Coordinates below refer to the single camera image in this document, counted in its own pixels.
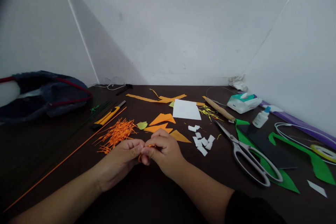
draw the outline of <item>orange paper scrap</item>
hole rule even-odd
[[[184,135],[182,135],[180,132],[178,132],[177,130],[174,130],[171,134],[171,136],[175,137],[175,139],[177,141],[180,142],[189,142],[191,143]]]
[[[154,119],[154,121],[152,121],[150,123],[149,126],[152,126],[152,125],[155,125],[155,124],[158,124],[158,123],[162,123],[163,121],[168,121],[168,122],[171,122],[171,123],[176,123],[172,114],[159,114],[158,117],[156,117]]]
[[[157,125],[157,126],[152,126],[152,127],[147,127],[144,129],[144,131],[149,131],[149,132],[156,132],[158,129],[164,129],[165,131],[167,131],[168,133],[170,133],[173,129],[167,129],[166,126],[168,125],[168,123],[165,124],[161,124],[161,125]]]
[[[146,102],[157,102],[157,103],[170,103],[170,102],[175,101],[175,99],[182,99],[182,98],[186,97],[185,94],[182,94],[182,95],[174,97],[174,98],[167,98],[167,97],[163,97],[163,96],[158,96],[157,93],[153,89],[150,89],[150,90],[152,90],[154,92],[154,94],[160,100],[152,100],[152,99],[144,98],[144,97],[141,97],[141,96],[135,96],[133,94],[127,94],[126,96],[133,97],[133,98],[136,98],[136,99],[139,99],[139,100],[144,100]]]

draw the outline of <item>bag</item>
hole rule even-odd
[[[92,98],[87,86],[76,78],[47,71],[15,74],[0,83],[16,81],[20,95],[0,107],[0,122],[22,123],[44,113],[50,117],[82,107]]]

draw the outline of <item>scissors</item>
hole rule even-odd
[[[284,179],[282,178],[279,170],[275,167],[275,165],[260,151],[257,149],[244,144],[237,140],[233,135],[231,135],[221,124],[219,124],[217,121],[215,121],[218,126],[221,128],[221,130],[227,135],[227,137],[232,141],[233,143],[233,154],[235,156],[236,161],[240,164],[240,166],[253,178],[255,179],[258,183],[262,184],[265,187],[269,187],[271,185],[270,180],[268,177],[271,177],[277,182],[282,182]],[[272,167],[273,171],[277,175],[278,178],[274,178],[271,174],[269,174],[265,168],[256,160],[256,158],[251,154],[251,151],[254,153],[259,154],[262,156],[267,163]],[[256,170],[257,172],[263,177],[265,182],[259,181],[256,179],[251,173],[247,171],[247,169],[241,164],[237,157],[237,153],[240,153]]]

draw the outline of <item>scissor handle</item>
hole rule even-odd
[[[274,179],[275,181],[278,181],[278,182],[282,182],[282,181],[284,180],[283,177],[282,177],[282,175],[280,174],[279,170],[275,167],[275,165],[271,162],[271,160],[269,160],[269,159],[268,159],[262,152],[258,151],[256,148],[253,148],[253,147],[251,147],[251,146],[249,146],[249,145],[246,145],[246,144],[244,144],[244,143],[242,143],[242,142],[240,142],[240,145],[248,151],[248,153],[250,154],[250,156],[251,156],[251,157],[252,157],[258,164],[260,164],[260,163],[259,163],[259,162],[256,160],[256,158],[251,154],[251,151],[253,151],[254,153],[259,154],[260,156],[262,156],[262,157],[267,161],[267,163],[272,167],[273,171],[275,172],[275,174],[276,174],[276,176],[277,176],[278,178],[274,178],[271,174],[269,174],[268,171],[266,171],[266,169],[265,169],[262,165],[260,165],[261,169],[262,169],[262,170],[263,170],[269,177],[271,177],[272,179]]]
[[[257,166],[257,164],[255,162],[252,161],[252,159],[247,156],[245,154],[245,152],[241,149],[241,147],[239,146],[239,144],[232,142],[233,143],[233,154],[235,156],[236,161],[240,164],[240,166],[253,178],[255,179],[258,183],[260,183],[261,185],[265,186],[265,187],[269,187],[271,185],[270,180],[268,179],[268,177],[266,176],[266,173],[261,170],[259,168],[259,166]],[[259,181],[258,179],[256,179],[251,173],[249,173],[249,171],[242,165],[242,163],[239,161],[238,157],[237,157],[237,153],[240,153],[256,170],[257,172],[263,177],[263,179],[265,180],[265,183]]]

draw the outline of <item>red strap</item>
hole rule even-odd
[[[13,76],[11,76],[11,77],[0,79],[0,83],[4,83],[4,82],[8,82],[8,81],[15,81],[15,78]]]
[[[89,90],[86,90],[85,88],[83,88],[81,86],[78,86],[78,85],[76,85],[76,84],[74,84],[74,83],[72,83],[68,80],[64,80],[64,79],[59,78],[59,77],[57,77],[56,80],[58,80],[60,82],[63,82],[65,84],[68,84],[70,86],[73,86],[75,88],[83,90],[84,92],[89,94],[89,97],[82,98],[82,99],[71,100],[71,101],[66,101],[66,102],[65,101],[59,101],[59,102],[56,102],[56,103],[49,103],[49,106],[55,107],[55,106],[66,105],[66,104],[71,104],[71,103],[86,102],[86,101],[88,101],[92,98],[92,93]]]

